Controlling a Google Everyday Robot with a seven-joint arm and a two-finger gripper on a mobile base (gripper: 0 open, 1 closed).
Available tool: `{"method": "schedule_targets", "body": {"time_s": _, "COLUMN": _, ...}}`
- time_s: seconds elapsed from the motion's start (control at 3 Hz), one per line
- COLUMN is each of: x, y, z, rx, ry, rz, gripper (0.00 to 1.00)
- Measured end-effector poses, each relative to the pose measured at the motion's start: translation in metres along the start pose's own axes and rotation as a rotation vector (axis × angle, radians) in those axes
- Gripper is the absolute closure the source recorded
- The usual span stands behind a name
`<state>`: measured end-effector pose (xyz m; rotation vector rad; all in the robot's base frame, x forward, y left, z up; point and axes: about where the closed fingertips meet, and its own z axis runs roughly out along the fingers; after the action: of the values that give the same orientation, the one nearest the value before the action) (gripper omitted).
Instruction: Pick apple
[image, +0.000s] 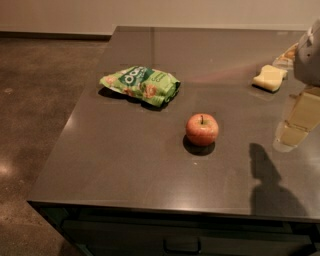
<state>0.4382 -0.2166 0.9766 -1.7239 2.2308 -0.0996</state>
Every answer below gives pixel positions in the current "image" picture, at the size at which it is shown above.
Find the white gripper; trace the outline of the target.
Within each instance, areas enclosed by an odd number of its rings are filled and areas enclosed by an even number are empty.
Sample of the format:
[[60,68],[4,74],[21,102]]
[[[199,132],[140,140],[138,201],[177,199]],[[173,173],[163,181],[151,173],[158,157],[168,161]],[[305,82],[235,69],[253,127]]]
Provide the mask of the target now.
[[317,87],[305,87],[298,95],[288,97],[273,142],[279,152],[297,148],[320,124],[320,19],[298,41],[294,76],[304,84]]

